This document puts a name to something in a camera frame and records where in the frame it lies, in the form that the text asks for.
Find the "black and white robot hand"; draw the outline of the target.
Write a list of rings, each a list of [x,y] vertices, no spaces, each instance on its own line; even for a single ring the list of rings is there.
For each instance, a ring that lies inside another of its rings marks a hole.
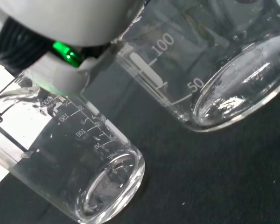
[[[142,0],[0,0],[0,64],[58,95],[83,92],[115,60]]]

